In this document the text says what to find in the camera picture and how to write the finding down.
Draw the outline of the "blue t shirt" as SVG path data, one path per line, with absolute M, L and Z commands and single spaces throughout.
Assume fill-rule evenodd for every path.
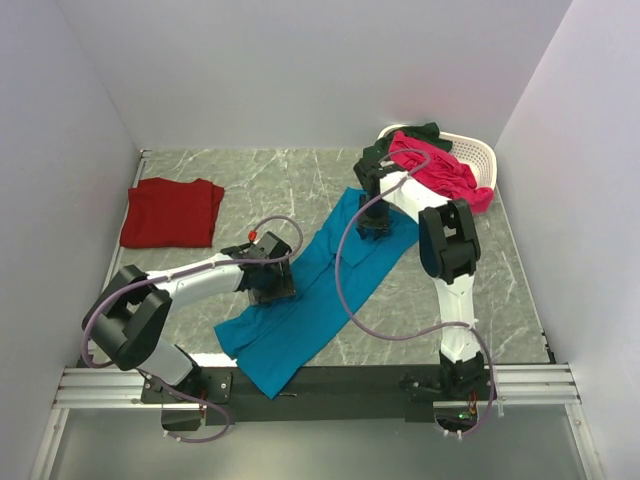
M 258 389 L 273 399 L 296 371 L 322 350 L 349 321 L 336 290 L 339 241 L 359 208 L 359 190 L 348 188 L 292 265 L 296 296 L 270 306 L 249 307 L 214 327 L 222 350 Z M 360 309 L 402 255 L 418 241 L 418 227 L 392 211 L 391 234 L 361 239 L 351 230 L 340 259 L 343 296 Z

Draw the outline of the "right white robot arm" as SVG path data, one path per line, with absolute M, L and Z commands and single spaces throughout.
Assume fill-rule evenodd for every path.
M 378 159 L 362 157 L 354 165 L 364 193 L 348 228 L 356 230 L 361 239 L 384 238 L 391 234 L 392 208 L 417 225 L 420 262 L 434 281 L 442 325 L 439 380 L 428 390 L 445 398 L 460 399 L 477 389 L 482 381 L 489 380 L 485 370 L 489 355 L 473 333 L 476 323 L 473 284 L 481 256 L 480 242 L 466 200 L 448 199 L 414 178 L 430 165 L 432 157 L 414 150 L 423 161 L 406 168 L 393 161 L 402 152 L 398 150 Z

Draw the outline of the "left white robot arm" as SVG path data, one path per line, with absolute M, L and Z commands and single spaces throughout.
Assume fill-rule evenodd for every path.
M 289 257 L 294 250 L 272 232 L 182 267 L 144 272 L 121 268 L 85 316 L 83 337 L 108 357 L 102 366 L 137 370 L 164 383 L 176 401 L 206 395 L 202 368 L 180 347 L 161 338 L 169 316 L 205 298 L 247 292 L 257 304 L 289 298 L 295 289 Z

